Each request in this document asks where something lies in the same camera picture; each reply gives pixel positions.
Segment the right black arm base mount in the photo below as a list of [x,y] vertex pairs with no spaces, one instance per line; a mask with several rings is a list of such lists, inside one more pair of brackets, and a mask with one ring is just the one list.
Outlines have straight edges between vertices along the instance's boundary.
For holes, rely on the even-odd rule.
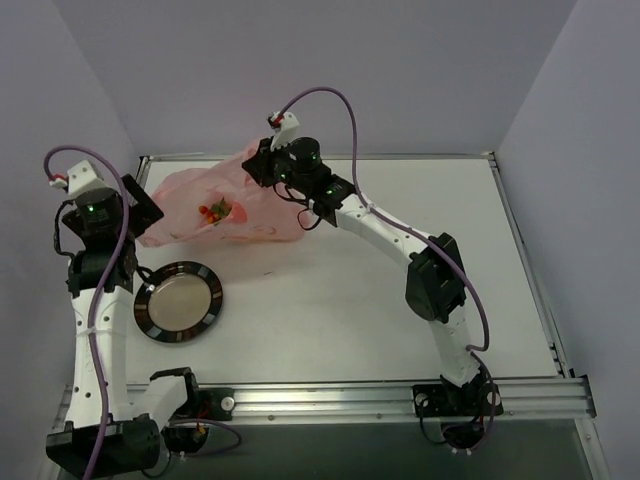
[[442,384],[412,387],[414,413],[423,437],[432,445],[471,455],[483,443],[504,407],[495,385],[458,389]]

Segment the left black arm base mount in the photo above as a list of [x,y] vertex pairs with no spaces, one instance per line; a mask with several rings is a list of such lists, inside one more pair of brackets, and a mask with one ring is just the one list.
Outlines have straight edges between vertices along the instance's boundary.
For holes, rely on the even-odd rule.
[[[229,387],[200,389],[195,402],[181,407],[171,417],[171,421],[185,419],[206,419],[216,422],[230,421],[235,407],[235,390]],[[204,447],[211,427],[167,426],[162,435],[167,449],[172,453],[194,454]]]

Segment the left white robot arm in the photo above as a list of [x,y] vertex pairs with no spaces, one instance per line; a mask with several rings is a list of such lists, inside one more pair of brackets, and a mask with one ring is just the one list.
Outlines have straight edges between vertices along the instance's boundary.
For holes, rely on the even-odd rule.
[[192,370],[179,367],[155,372],[135,402],[128,396],[135,240],[161,219],[161,210],[130,175],[117,189],[99,183],[73,203],[56,217],[84,244],[71,255],[67,277],[76,333],[73,389],[61,431],[46,439],[46,454],[77,479],[98,479],[154,467],[162,430],[174,416],[194,417],[202,395]]

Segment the pink plastic bag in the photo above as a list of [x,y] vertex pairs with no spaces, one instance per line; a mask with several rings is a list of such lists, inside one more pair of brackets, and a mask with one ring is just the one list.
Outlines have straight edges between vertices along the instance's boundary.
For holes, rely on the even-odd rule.
[[[241,152],[208,168],[188,168],[168,175],[151,198],[164,217],[139,241],[146,247],[222,240],[249,242],[296,241],[312,223],[301,205],[286,202],[272,189],[260,187],[242,168],[258,148],[256,141]],[[233,205],[228,217],[207,224],[199,213],[222,197]]]

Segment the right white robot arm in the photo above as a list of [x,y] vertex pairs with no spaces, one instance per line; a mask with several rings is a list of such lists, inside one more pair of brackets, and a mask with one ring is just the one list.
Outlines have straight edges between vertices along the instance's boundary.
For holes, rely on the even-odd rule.
[[361,238],[405,270],[405,301],[430,326],[445,403],[455,412],[469,411],[479,402],[488,375],[474,356],[478,349],[465,322],[466,297],[476,292],[455,239],[446,233],[429,236],[377,209],[353,183],[323,163],[317,140],[301,137],[278,148],[271,143],[261,140],[243,169],[263,188],[282,185],[296,191],[293,202]]

